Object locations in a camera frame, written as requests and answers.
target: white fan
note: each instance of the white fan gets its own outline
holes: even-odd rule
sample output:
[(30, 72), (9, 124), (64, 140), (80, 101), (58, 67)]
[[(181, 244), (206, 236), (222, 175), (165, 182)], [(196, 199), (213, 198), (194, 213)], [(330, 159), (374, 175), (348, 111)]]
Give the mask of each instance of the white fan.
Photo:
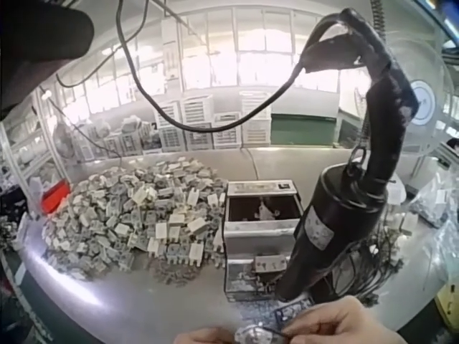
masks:
[[(442, 57), (431, 46), (401, 36), (398, 32), (388, 34), (387, 45), (408, 77), (420, 103), (415, 118), (407, 128), (403, 153), (423, 156), (448, 138), (447, 130), (452, 120), (453, 81)], [(356, 109), (361, 118), (365, 117), (366, 112), (366, 91), (359, 86), (354, 89)]]

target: label sticker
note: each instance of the label sticker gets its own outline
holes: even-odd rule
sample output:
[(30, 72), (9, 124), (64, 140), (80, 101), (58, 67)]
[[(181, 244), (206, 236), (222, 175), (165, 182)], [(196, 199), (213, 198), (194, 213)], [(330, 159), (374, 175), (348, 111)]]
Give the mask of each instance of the label sticker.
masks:
[(317, 216), (316, 210), (311, 207), (306, 220), (304, 221), (304, 230), (311, 243), (323, 251), (335, 235)]
[(448, 190), (437, 190), (436, 204), (446, 204), (448, 202)]

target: stainless steel table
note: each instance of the stainless steel table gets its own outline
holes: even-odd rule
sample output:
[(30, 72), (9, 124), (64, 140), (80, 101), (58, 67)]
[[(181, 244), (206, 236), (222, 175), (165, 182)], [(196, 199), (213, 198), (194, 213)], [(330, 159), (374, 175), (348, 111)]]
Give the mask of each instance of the stainless steel table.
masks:
[[(254, 148), (144, 156), (123, 159), (125, 166), (147, 166), (157, 160), (194, 156), (216, 168), (229, 180), (290, 178), (300, 191), (303, 206), (313, 192), (319, 173), (347, 161), (348, 150), (332, 148)], [(109, 161), (88, 166), (88, 172), (116, 166)], [(411, 320), (442, 287), (441, 266), (422, 249), (431, 235), (419, 226), (402, 244), (407, 264), (379, 291), (374, 314), (398, 330)], [(111, 272), (94, 282), (81, 282), (55, 272), (40, 258), (44, 243), (38, 231), (29, 231), (20, 252), (26, 268), (49, 297), (77, 324), (105, 343), (172, 343), (177, 333), (209, 325), (235, 328), (240, 309), (227, 302), (222, 269), (205, 267), (186, 287), (159, 284), (150, 272)]]

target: wire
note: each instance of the wire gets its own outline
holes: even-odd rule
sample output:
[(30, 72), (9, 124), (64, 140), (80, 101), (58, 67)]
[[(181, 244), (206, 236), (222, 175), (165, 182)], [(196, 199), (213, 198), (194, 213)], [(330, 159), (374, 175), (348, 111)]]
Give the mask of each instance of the wire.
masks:
[(291, 76), (289, 79), (282, 85), (274, 94), (272, 94), (267, 100), (265, 100), (262, 104), (258, 105), (253, 111), (247, 114), (245, 117), (240, 118), (239, 120), (234, 121), (233, 123), (223, 125), (218, 128), (195, 128), (189, 125), (184, 125), (180, 122), (177, 122), (175, 119), (170, 118), (158, 105), (157, 102), (144, 90), (142, 84), (137, 76), (136, 68), (134, 67), (134, 62), (131, 57), (131, 53), (129, 52), (128, 45), (126, 39), (124, 37), (123, 29), (121, 27), (121, 13), (123, 12), (123, 3), (124, 0), (118, 0), (118, 9), (116, 11), (116, 31), (118, 32), (118, 38), (120, 40), (121, 46), (124, 50), (124, 54), (126, 55), (126, 59), (128, 60), (129, 69), (131, 70), (131, 74), (133, 76), (134, 82), (140, 91), (140, 93), (148, 100), (148, 102), (158, 111), (159, 115), (164, 118), (168, 123), (172, 124), (174, 127), (185, 131), (191, 131), (193, 133), (218, 133), (221, 131), (226, 131), (229, 129), (233, 129), (238, 125), (241, 125), (247, 122), (250, 118), (256, 116), (260, 111), (264, 110), (267, 106), (275, 102), (282, 94), (285, 93), (286, 90), (295, 82), (297, 76), (299, 76), (301, 70), (303, 69), (300, 64), (297, 64), (292, 71)]
[[(143, 17), (142, 17), (142, 22), (141, 22), (141, 25), (138, 27), (138, 29), (136, 30), (136, 32), (134, 32), (127, 40), (126, 40), (126, 44), (129, 43), (130, 41), (132, 41), (134, 38), (136, 38), (138, 36), (138, 34), (140, 34), (140, 32), (142, 31), (143, 27), (145, 26), (145, 23), (146, 23), (146, 18), (147, 18), (147, 14), (148, 14), (148, 2), (149, 0), (145, 0), (145, 7), (143, 8)], [(111, 59), (113, 57), (114, 54), (116, 54), (116, 52), (121, 49), (121, 46), (119, 47), (116, 47), (105, 59), (102, 60), (101, 63), (98, 64), (98, 66), (91, 72), (89, 73), (86, 77), (82, 78), (79, 82), (76, 82), (75, 84), (65, 84), (62, 79), (60, 78), (60, 76), (58, 74), (56, 74), (56, 80), (57, 80), (57, 83), (59, 85), (61, 85), (62, 87), (64, 88), (74, 88), (76, 86), (80, 86), (82, 84), (84, 84), (85, 82), (87, 82), (95, 73), (97, 73), (100, 68), (103, 67), (103, 65), (105, 63), (108, 62), (109, 59)]]
[[(39, 86), (40, 88), (40, 91), (42, 91), (42, 93), (44, 94), (46, 91), (44, 90), (44, 88), (42, 86)], [(79, 132), (81, 134), (81, 136), (83, 136), (84, 138), (86, 138), (86, 140), (88, 140), (89, 142), (91, 142), (94, 146), (106, 151), (107, 153), (113, 153), (115, 154), (119, 159), (120, 159), (120, 166), (121, 166), (121, 163), (123, 162), (123, 157), (121, 156), (121, 154), (119, 152), (117, 152), (116, 150), (111, 150), (111, 149), (108, 149), (106, 147), (104, 147), (103, 145), (99, 145), (97, 144), (96, 142), (94, 142), (93, 140), (91, 140), (76, 124), (74, 124), (70, 118), (64, 113), (64, 111), (62, 111), (60, 109), (60, 107), (58, 107), (56, 105), (56, 103), (54, 102), (54, 100), (52, 100), (51, 98), (48, 98), (47, 99), (51, 105), (62, 115), (64, 116), (65, 118), (67, 118), (70, 122), (70, 124), (73, 126), (73, 128)]]
[(252, 166), (253, 166), (253, 171), (255, 172), (255, 177), (257, 177), (257, 180), (260, 180), (260, 175), (258, 174), (258, 168), (257, 164), (255, 163), (255, 159), (253, 158), (252, 152), (246, 148), (241, 148), (241, 150), (244, 149), (247, 153), (249, 153), (250, 160), (252, 161)]

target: pile of plastic parts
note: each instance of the pile of plastic parts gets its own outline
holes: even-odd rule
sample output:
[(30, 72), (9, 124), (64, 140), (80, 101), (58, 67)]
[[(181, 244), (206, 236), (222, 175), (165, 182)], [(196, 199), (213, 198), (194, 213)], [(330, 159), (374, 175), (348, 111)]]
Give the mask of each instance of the pile of plastic parts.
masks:
[(114, 167), (73, 189), (45, 226), (45, 258), (86, 280), (111, 267), (129, 271), (136, 252), (157, 261), (158, 277), (184, 284), (204, 263), (221, 266), (227, 181), (197, 160), (148, 169)]

